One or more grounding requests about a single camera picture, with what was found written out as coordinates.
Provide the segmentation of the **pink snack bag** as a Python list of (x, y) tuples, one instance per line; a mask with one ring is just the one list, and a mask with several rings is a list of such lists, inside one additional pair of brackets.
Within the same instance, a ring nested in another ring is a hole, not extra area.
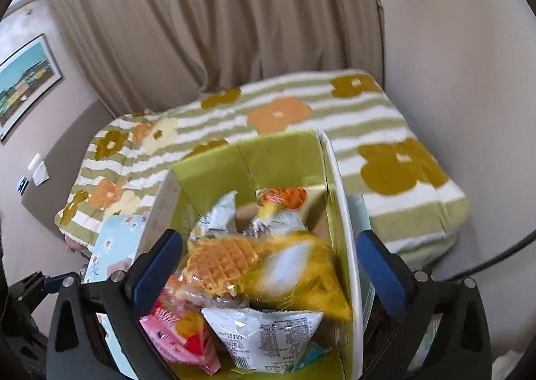
[(163, 290), (139, 322), (167, 363), (200, 366), (208, 375), (221, 368), (211, 329), (192, 303)]

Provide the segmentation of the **floral striped blanket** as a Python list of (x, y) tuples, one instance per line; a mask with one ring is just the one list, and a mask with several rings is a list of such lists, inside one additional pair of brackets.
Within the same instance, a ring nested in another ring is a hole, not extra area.
[(109, 216), (152, 210), (169, 170), (184, 161), (203, 174), (203, 157), (226, 176), (250, 163), (253, 179), (237, 186), (242, 202), (315, 185), (320, 136), (333, 147), (344, 191), (363, 198), (391, 251), (422, 266), (452, 247), (470, 201), (364, 70), (293, 73), (112, 120), (91, 134), (55, 226), (93, 248)]

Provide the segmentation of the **waffle snack bag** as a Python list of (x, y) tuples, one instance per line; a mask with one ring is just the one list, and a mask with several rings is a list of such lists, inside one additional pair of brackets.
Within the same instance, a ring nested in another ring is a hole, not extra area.
[(213, 297), (246, 296), (275, 310), (322, 311), (332, 320), (352, 320), (333, 251), (308, 232), (209, 238), (189, 255), (181, 278)]

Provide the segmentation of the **daisy print light-blue cloth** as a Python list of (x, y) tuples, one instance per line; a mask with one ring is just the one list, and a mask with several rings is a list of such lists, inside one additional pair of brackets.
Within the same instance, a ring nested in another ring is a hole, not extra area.
[[(357, 234), (357, 229), (371, 229), (371, 223), (362, 195), (353, 194), (347, 196), (347, 203), (352, 221), (352, 229)], [(93, 246), (93, 253), (89, 260), (88, 267), (83, 281), (93, 283), (104, 281), (111, 276), (116, 269), (128, 270), (134, 262), (136, 252), (143, 237), (143, 230), (148, 220), (148, 214), (110, 216), (104, 223)], [(367, 325), (373, 309), (374, 289), (372, 284), (361, 282), (362, 300), (364, 302), (364, 320)], [(416, 356), (411, 360), (409, 369), (411, 371), (420, 367), (430, 350), (437, 330), (440, 325), (442, 314), (434, 315), (426, 329), (424, 338), (418, 347)], [(97, 314), (97, 319), (102, 320), (106, 331), (106, 344), (115, 360), (119, 371), (130, 379), (138, 379), (123, 354), (119, 341), (110, 325), (106, 314)], [(308, 344), (307, 351), (301, 357), (297, 366), (292, 371), (285, 374), (297, 374), (299, 370), (309, 365), (318, 365), (316, 360), (327, 355), (328, 349), (317, 344)]]

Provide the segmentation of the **grey headboard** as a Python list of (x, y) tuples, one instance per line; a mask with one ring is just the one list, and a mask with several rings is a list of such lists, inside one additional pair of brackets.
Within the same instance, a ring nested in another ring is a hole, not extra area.
[(24, 208), (61, 240), (64, 240), (64, 235), (55, 225), (55, 215), (68, 201), (91, 139), (113, 119), (101, 102), (95, 102), (88, 107), (45, 156), (44, 163), (49, 179), (38, 187), (31, 181), (24, 192)]

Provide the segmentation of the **white nutrition-label snack bag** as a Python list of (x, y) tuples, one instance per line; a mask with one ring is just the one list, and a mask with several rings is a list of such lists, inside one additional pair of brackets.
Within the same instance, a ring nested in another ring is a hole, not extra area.
[(205, 307), (202, 315), (237, 368), (269, 374), (292, 370), (323, 320), (322, 311), (252, 308)]

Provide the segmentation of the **yellow chip snack bag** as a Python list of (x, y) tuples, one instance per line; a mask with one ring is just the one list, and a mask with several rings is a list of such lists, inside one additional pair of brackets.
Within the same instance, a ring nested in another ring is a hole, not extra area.
[(264, 189), (259, 192), (257, 200), (259, 205), (258, 216), (276, 216), (282, 211), (289, 211), (301, 221), (306, 220), (307, 203), (310, 193), (307, 189), (290, 187)]

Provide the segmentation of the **green cardboard box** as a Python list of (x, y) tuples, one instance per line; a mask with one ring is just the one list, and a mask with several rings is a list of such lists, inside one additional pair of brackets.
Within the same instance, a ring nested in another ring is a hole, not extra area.
[(227, 143), (187, 157), (164, 173), (137, 252), (147, 252), (165, 232), (176, 229), (187, 236), (199, 216), (230, 190), (238, 205), (251, 203), (261, 189), (281, 187), (326, 188), (326, 209), (316, 234), (334, 250), (335, 267), (351, 307), (349, 322), (334, 327), (341, 359), (340, 379), (362, 374), (363, 313), (360, 271), (352, 222), (333, 145), (318, 129), (262, 135)]

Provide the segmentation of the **silver snack bag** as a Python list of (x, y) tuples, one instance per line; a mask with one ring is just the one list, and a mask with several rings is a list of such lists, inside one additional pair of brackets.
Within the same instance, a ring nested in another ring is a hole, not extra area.
[(218, 238), (219, 236), (236, 233), (236, 195), (236, 190), (227, 192), (219, 198), (210, 210), (200, 216), (190, 232), (189, 240), (197, 242), (204, 238)]

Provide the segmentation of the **framed landscape picture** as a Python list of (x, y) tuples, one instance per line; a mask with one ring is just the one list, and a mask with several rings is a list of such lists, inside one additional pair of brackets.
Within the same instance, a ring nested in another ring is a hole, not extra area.
[(1, 141), (62, 78), (44, 34), (31, 39), (1, 63)]

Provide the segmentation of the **beige curtain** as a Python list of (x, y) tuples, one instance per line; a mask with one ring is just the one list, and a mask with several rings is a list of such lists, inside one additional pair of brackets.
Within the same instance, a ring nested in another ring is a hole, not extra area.
[(383, 78), (378, 0), (46, 0), (63, 41), (115, 115), (305, 70)]

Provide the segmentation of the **blue wall socket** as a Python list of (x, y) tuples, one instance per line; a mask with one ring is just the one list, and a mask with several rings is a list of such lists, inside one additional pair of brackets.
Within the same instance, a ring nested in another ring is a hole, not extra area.
[(29, 179), (27, 179), (27, 177), (22, 177), (17, 185), (16, 192), (20, 196), (23, 196), (28, 184), (29, 184)]

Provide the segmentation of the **white wall switch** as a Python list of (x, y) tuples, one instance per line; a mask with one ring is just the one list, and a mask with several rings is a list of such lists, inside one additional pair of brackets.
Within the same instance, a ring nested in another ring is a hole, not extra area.
[(46, 163), (43, 157), (36, 153), (27, 167), (31, 174), (31, 179), (36, 187), (39, 187), (49, 179)]

